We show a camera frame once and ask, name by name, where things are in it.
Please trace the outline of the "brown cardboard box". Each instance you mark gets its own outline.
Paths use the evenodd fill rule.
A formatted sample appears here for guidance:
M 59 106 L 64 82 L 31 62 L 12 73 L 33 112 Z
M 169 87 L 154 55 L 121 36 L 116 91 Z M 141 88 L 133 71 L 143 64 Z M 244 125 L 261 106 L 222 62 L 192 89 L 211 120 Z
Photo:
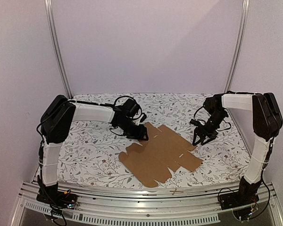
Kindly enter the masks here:
M 133 143 L 119 154 L 119 160 L 145 186 L 157 187 L 172 177 L 180 167 L 195 171 L 202 159 L 194 156 L 189 141 L 165 125 L 145 124 L 149 140 Z

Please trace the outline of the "left robot arm white sleeve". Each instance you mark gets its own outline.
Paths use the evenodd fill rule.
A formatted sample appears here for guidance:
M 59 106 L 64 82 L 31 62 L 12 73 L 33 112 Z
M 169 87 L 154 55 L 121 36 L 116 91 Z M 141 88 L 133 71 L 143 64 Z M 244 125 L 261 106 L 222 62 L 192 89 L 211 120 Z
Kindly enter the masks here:
M 121 105 L 116 105 L 116 103 L 97 104 L 68 99 L 64 95 L 56 96 L 42 115 L 40 124 L 36 128 L 42 137 L 39 152 L 42 185 L 48 187 L 57 184 L 59 152 L 68 137 L 73 122 L 95 121 L 112 125 L 115 113 L 124 114 Z M 129 117 L 136 125 L 142 124 L 146 118 L 141 108 L 138 113 L 141 114 L 135 115 L 133 118 Z

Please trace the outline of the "robot arm white sleeve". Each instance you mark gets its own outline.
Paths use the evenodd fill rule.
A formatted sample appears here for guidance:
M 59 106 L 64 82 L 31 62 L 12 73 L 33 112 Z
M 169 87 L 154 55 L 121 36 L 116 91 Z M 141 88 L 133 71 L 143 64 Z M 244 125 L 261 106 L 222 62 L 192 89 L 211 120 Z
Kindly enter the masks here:
M 252 112 L 252 126 L 255 137 L 249 166 L 241 178 L 239 192 L 255 193 L 262 181 L 263 168 L 273 142 L 283 125 L 283 118 L 273 93 L 223 93 L 206 98 L 204 109 L 210 117 L 220 119 L 228 116 L 227 109 Z
M 121 105 L 116 105 L 116 103 L 97 104 L 68 99 L 64 95 L 56 96 L 42 115 L 40 124 L 36 128 L 42 137 L 39 152 L 42 185 L 48 187 L 57 184 L 59 152 L 68 137 L 73 122 L 95 121 L 112 125 L 115 113 L 124 114 Z M 136 125 L 142 124 L 146 118 L 141 108 L 138 113 L 141 114 L 135 115 L 133 118 L 129 117 Z

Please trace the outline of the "right robot arm white sleeve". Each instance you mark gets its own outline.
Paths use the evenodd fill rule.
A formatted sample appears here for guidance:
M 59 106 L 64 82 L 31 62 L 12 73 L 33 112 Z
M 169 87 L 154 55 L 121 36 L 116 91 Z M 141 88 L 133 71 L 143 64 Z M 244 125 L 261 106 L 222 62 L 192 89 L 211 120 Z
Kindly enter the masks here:
M 273 142 L 283 125 L 283 118 L 273 93 L 223 93 L 206 98 L 204 109 L 210 117 L 220 119 L 228 116 L 227 109 L 252 112 L 252 126 L 255 137 L 249 166 L 241 178 L 239 192 L 255 193 L 262 181 L 263 168 Z

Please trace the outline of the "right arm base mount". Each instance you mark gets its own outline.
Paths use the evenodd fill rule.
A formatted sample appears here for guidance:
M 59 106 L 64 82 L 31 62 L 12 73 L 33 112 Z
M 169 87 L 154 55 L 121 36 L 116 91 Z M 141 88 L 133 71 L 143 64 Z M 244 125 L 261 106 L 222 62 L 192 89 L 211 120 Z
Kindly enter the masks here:
M 230 192 L 225 194 L 218 194 L 217 200 L 220 203 L 222 210 L 232 209 L 259 201 L 256 193 L 243 194 L 240 192 Z

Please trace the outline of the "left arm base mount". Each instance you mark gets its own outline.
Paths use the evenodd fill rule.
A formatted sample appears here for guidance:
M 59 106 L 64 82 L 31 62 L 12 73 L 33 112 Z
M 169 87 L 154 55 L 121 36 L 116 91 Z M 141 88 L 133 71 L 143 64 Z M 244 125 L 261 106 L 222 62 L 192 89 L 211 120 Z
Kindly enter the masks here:
M 39 189 L 36 200 L 60 209 L 74 209 L 78 196 L 71 189 L 59 191 L 57 185 Z

